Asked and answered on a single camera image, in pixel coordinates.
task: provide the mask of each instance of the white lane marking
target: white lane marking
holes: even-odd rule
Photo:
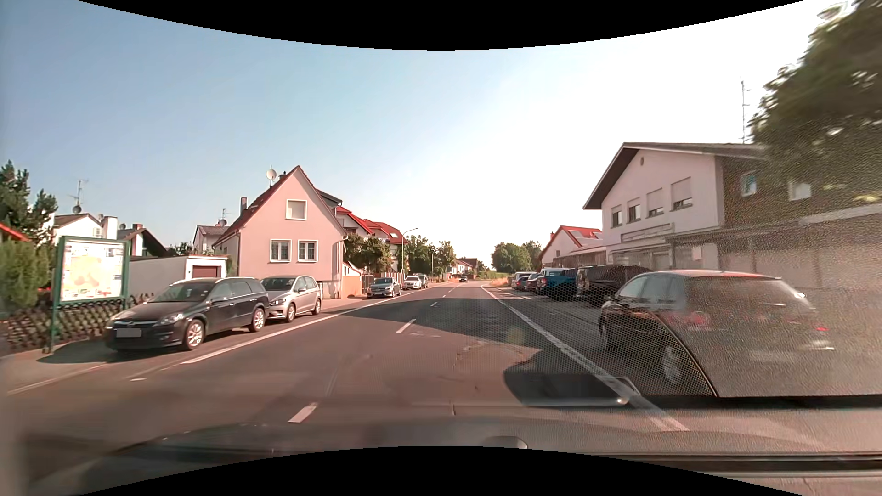
[[[401,326],[401,329],[399,329],[399,330],[397,330],[397,331],[395,331],[395,332],[398,333],[398,334],[403,333],[405,329],[407,329],[408,327],[410,327],[411,324],[414,323],[414,320],[416,320],[416,319],[411,319],[410,322],[408,322],[407,324]]]
[[[589,360],[587,357],[585,357],[584,355],[582,355],[581,353],[579,353],[578,351],[573,349],[570,345],[557,339],[557,337],[554,336],[552,333],[546,331],[544,328],[542,328],[542,326],[533,322],[528,316],[519,312],[517,309],[511,307],[510,305],[508,305],[506,302],[499,299],[499,297],[497,297],[496,295],[494,295],[490,291],[487,291],[485,288],[482,288],[482,289],[484,290],[484,292],[486,292],[488,295],[490,295],[490,297],[492,297],[493,299],[498,301],[505,308],[509,309],[510,311],[512,311],[512,313],[517,315],[521,320],[526,322],[530,327],[535,329],[535,331],[537,333],[542,334],[542,336],[545,339],[549,340],[558,349],[560,349],[562,352],[564,352],[564,354],[566,356],[572,358],[573,361],[575,361],[577,364],[581,365],[582,368],[584,368],[585,370],[589,371],[600,382],[602,382],[603,384],[607,385],[610,389],[615,391],[616,394],[623,396],[625,398],[628,398],[630,404],[634,405],[638,409],[645,411],[648,414],[649,419],[653,422],[653,424],[657,425],[659,428],[661,428],[665,431],[689,431],[688,427],[686,427],[683,424],[680,424],[680,422],[678,422],[675,418],[673,418],[671,415],[669,415],[668,412],[655,406],[654,404],[652,404],[649,400],[647,400],[643,396],[633,396],[634,391],[630,387],[628,387],[626,384],[624,384],[621,380],[618,380],[615,377],[613,377],[612,375],[610,375],[609,372],[606,372],[605,370],[603,370],[599,365],[595,364],[594,362]]]
[[[301,408],[296,415],[288,420],[288,422],[291,422],[292,424],[300,424],[302,421],[306,420],[306,417],[311,415],[313,411],[316,411],[316,408],[318,408],[318,403],[312,402]]]
[[[78,375],[82,375],[84,373],[89,373],[91,371],[100,369],[102,367],[106,367],[108,365],[110,365],[110,364],[100,364],[100,365],[96,365],[94,367],[89,367],[89,368],[81,370],[81,371],[75,371],[75,372],[71,372],[71,373],[66,373],[65,375],[60,375],[58,377],[53,377],[52,379],[46,379],[46,380],[41,380],[40,382],[34,382],[33,384],[28,384],[27,386],[16,387],[15,389],[7,391],[6,394],[17,395],[18,393],[24,393],[25,391],[29,391],[31,389],[34,389],[35,387],[46,386],[48,384],[58,382],[59,380],[65,380],[65,379],[69,379],[71,377],[76,377]]]
[[[299,328],[301,328],[301,327],[307,327],[307,326],[311,326],[311,325],[313,325],[313,324],[317,324],[318,322],[324,322],[325,320],[328,320],[328,319],[334,319],[334,318],[336,318],[336,317],[339,317],[340,315],[346,315],[347,313],[355,312],[356,310],[361,310],[362,308],[368,308],[369,306],[373,306],[373,305],[375,305],[375,304],[380,304],[380,303],[382,303],[382,302],[375,302],[375,303],[372,303],[372,304],[366,304],[366,305],[364,305],[364,306],[359,306],[359,307],[357,307],[357,308],[353,308],[353,309],[350,309],[350,310],[346,310],[345,312],[335,313],[334,315],[328,315],[327,317],[323,317],[323,318],[321,318],[321,319],[310,320],[309,322],[305,322],[305,323],[303,323],[303,324],[300,324],[299,326],[288,327],[288,328],[286,328],[286,329],[281,329],[281,330],[276,331],[276,332],[274,332],[274,333],[264,334],[264,335],[262,335],[262,336],[260,336],[260,337],[254,338],[254,339],[252,339],[252,340],[250,340],[250,341],[240,342],[239,344],[235,344],[235,345],[233,345],[233,346],[229,346],[229,347],[224,348],[224,349],[218,349],[217,351],[213,351],[213,352],[211,352],[211,353],[207,353],[207,354],[205,354],[205,355],[203,355],[203,356],[201,356],[201,357],[191,358],[190,360],[187,360],[187,361],[181,362],[181,364],[195,364],[195,363],[197,363],[197,362],[201,362],[202,360],[207,360],[208,358],[214,358],[214,357],[217,357],[218,355],[221,355],[221,354],[226,353],[226,352],[228,352],[228,351],[232,351],[232,350],[234,350],[234,349],[240,349],[240,348],[242,348],[242,347],[248,346],[249,344],[254,344],[255,342],[261,342],[261,341],[263,341],[264,339],[269,339],[269,338],[271,338],[271,337],[275,337],[275,336],[277,336],[277,335],[279,335],[279,334],[285,334],[285,333],[287,333],[287,332],[293,331],[293,330],[295,330],[295,329],[299,329]]]

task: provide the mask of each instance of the red tiled roof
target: red tiled roof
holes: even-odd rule
[[[19,241],[30,241],[31,240],[31,238],[21,234],[20,232],[16,231],[15,229],[13,229],[3,223],[0,223],[0,230],[5,232],[6,234],[18,239]]]
[[[310,181],[310,177],[307,176],[306,173],[303,172],[303,169],[298,165],[297,167],[294,168],[294,170],[288,172],[287,174],[285,174],[283,176],[279,176],[279,180],[276,182],[276,184],[273,184],[269,188],[266,188],[266,191],[260,193],[260,196],[258,196],[253,202],[251,202],[251,205],[248,208],[246,208],[245,211],[242,212],[239,215],[239,217],[235,221],[233,221],[232,224],[230,224],[230,226],[227,228],[227,232],[225,232],[223,234],[223,236],[218,238],[218,240],[214,242],[213,246],[216,246],[217,244],[219,244],[223,241],[226,241],[227,239],[232,237],[234,234],[238,233],[239,229],[245,227],[245,224],[248,222],[248,220],[258,210],[260,210],[260,208],[266,203],[266,201],[268,199],[270,199],[270,197],[273,195],[273,193],[277,192],[279,190],[279,188],[281,188],[281,186],[283,184],[285,184],[285,181],[287,181],[289,177],[293,176],[294,173],[297,172],[298,170],[300,171],[301,174],[303,174],[303,177],[306,178],[306,182],[309,183],[310,187],[316,193],[316,195],[319,197],[322,197],[323,195],[320,192],[318,192],[318,189],[316,189],[316,186],[312,183],[312,181]],[[320,201],[318,203],[321,203],[322,206],[325,208],[325,210],[327,210],[327,212],[329,214],[331,214],[331,217],[334,217],[333,212],[331,211],[331,208],[324,201]],[[343,226],[341,226],[340,223],[336,222],[336,221],[337,221],[336,218],[334,218],[334,222],[337,224],[337,227],[340,228],[340,233],[346,234],[346,231],[343,230]]]

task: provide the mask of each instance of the black car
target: black car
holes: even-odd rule
[[[842,360],[831,333],[777,277],[641,274],[603,305],[599,332],[643,395],[836,395],[841,383],[831,380]]]
[[[266,289],[251,277],[198,278],[168,286],[153,300],[119,312],[105,326],[107,346],[117,351],[195,349],[209,334],[263,328],[270,306]]]
[[[606,297],[616,294],[631,278],[646,272],[652,272],[652,269],[623,264],[579,267],[576,271],[576,297],[600,306]]]

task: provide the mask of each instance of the street lamp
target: street lamp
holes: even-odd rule
[[[408,232],[419,228],[408,229],[401,233],[401,284],[404,284],[404,278],[407,276],[407,236]]]

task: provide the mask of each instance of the tv antenna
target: tv antenna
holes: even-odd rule
[[[88,179],[79,179],[77,181],[77,194],[76,195],[67,195],[77,201],[77,203],[73,206],[73,209],[72,209],[74,214],[79,214],[83,211],[83,207],[82,207],[83,202],[80,201],[80,199],[83,196],[83,184],[86,184],[88,182],[89,182]]]

